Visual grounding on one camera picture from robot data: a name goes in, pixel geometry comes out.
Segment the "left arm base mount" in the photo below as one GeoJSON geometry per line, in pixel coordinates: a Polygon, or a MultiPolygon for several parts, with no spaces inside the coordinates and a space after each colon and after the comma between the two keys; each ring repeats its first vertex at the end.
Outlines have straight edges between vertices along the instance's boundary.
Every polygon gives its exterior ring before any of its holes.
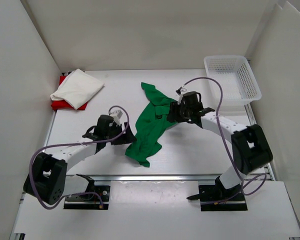
{"type": "Polygon", "coordinates": [[[66,177],[63,192],[65,210],[108,210],[111,193],[109,181],[96,181],[92,177],[76,174],[66,177]]]}

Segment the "red t-shirt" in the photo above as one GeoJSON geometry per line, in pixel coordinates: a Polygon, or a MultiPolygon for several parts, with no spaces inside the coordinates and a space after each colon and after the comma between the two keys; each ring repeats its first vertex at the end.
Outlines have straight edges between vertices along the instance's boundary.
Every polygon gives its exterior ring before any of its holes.
{"type": "MultiPolygon", "coordinates": [[[[88,105],[88,102],[84,103],[82,106],[80,106],[77,110],[84,111],[88,105]]],[[[65,100],[52,100],[51,105],[52,109],[54,111],[60,110],[60,109],[71,109],[74,110],[74,108],[65,100]]]]}

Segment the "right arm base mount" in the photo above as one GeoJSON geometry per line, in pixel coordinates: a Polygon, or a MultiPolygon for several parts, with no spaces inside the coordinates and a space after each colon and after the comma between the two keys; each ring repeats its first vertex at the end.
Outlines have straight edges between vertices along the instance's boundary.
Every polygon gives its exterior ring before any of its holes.
{"type": "Polygon", "coordinates": [[[198,194],[188,196],[186,199],[188,201],[199,200],[202,212],[240,212],[248,210],[240,183],[226,189],[218,176],[214,185],[199,185],[198,190],[198,194]]]}

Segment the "green garment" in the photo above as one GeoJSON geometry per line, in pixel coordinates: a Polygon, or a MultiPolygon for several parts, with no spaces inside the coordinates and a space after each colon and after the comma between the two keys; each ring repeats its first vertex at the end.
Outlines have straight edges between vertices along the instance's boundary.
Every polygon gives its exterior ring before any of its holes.
{"type": "Polygon", "coordinates": [[[152,84],[142,82],[141,89],[149,103],[135,123],[136,141],[128,146],[125,155],[141,166],[149,168],[148,158],[157,154],[162,148],[158,139],[167,129],[176,125],[175,122],[167,120],[170,103],[175,100],[157,90],[152,84]]]}

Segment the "white t-shirt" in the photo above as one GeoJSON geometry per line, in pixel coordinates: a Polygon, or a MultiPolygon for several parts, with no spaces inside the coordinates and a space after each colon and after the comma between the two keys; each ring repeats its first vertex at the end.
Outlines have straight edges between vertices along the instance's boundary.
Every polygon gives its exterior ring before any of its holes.
{"type": "Polygon", "coordinates": [[[104,86],[104,82],[78,68],[65,77],[57,90],[50,95],[50,99],[65,101],[78,110],[104,86]]]}

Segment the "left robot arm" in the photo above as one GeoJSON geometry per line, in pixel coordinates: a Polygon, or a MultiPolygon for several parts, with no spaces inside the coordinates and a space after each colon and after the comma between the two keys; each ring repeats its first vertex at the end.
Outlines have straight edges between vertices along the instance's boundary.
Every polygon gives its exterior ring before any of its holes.
{"type": "Polygon", "coordinates": [[[43,203],[54,205],[63,197],[79,195],[83,200],[95,196],[94,180],[82,173],[68,176],[67,172],[81,161],[100,152],[107,143],[113,146],[135,142],[129,122],[121,124],[123,113],[116,110],[102,114],[78,144],[64,146],[53,154],[40,152],[31,162],[23,191],[43,203]]]}

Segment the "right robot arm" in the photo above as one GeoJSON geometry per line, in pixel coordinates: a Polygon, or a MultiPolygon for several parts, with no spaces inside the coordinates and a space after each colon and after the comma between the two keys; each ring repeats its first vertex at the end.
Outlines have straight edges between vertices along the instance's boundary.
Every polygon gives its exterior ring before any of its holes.
{"type": "Polygon", "coordinates": [[[273,160],[263,129],[257,124],[239,124],[210,107],[204,108],[201,94],[196,91],[176,92],[179,99],[170,103],[167,116],[170,123],[195,124],[219,135],[224,144],[231,144],[232,166],[216,180],[214,188],[216,197],[226,200],[232,195],[233,188],[241,184],[249,173],[273,160]]]}

